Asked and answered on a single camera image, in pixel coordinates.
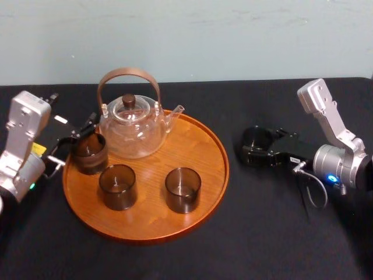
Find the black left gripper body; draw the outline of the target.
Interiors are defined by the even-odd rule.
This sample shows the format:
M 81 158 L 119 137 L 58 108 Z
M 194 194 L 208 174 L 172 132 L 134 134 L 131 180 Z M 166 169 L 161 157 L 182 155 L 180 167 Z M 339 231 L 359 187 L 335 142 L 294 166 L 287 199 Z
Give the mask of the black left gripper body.
M 73 144 L 77 128 L 58 115 L 44 115 L 31 142 L 31 175 L 53 176 L 65 166 L 55 153 L 64 145 Z

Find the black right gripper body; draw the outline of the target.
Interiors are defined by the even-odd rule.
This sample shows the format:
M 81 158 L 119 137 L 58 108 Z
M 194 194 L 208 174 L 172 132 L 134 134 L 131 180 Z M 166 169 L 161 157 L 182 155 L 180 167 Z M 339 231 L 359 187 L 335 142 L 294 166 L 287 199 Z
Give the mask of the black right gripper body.
M 272 166 L 293 166 L 305 162 L 305 169 L 312 170 L 317 146 L 306 143 L 296 135 L 285 135 L 276 139 L 269 147 Z

